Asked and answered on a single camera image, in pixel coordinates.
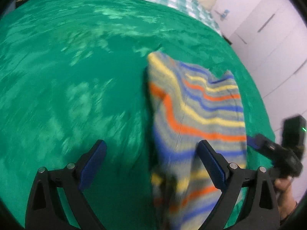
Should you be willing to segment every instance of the green fabric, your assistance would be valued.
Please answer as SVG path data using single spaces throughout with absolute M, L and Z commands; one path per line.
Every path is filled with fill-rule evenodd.
M 108 230 L 156 229 L 143 82 L 152 51 L 216 76 L 230 70 L 247 133 L 274 139 L 259 92 L 231 47 L 172 8 L 142 0 L 30 0 L 0 28 L 0 197 L 21 224 L 37 169 L 63 168 L 104 139 L 105 161 L 85 191 L 94 212 Z M 269 162 L 249 149 L 248 166 L 260 164 Z

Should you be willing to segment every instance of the silver bolt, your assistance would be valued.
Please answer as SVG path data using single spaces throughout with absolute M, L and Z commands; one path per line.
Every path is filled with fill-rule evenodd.
M 262 166 L 259 168 L 259 170 L 260 170 L 261 172 L 263 172 L 263 173 L 266 173 L 266 171 L 267 171 L 267 169 L 266 169 L 265 167 L 262 167 Z
M 229 167 L 231 167 L 232 169 L 237 169 L 238 168 L 238 165 L 236 163 L 230 163 L 229 164 Z
M 76 165 L 75 165 L 74 163 L 69 163 L 69 164 L 67 164 L 67 168 L 68 168 L 69 170 L 72 170 L 75 166 L 76 166 Z
M 39 172 L 39 173 L 44 173 L 44 172 L 45 172 L 45 170 L 46 170 L 46 168 L 45 168 L 45 167 L 40 167 L 40 168 L 38 169 L 38 172 Z

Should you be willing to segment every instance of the striped sweater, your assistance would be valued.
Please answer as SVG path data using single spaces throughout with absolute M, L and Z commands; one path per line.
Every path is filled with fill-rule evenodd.
M 238 86 L 231 72 L 217 79 L 198 65 L 154 52 L 148 55 L 159 166 L 152 173 L 161 229 L 197 230 L 221 192 L 195 150 L 206 139 L 228 162 L 246 164 L 246 132 Z

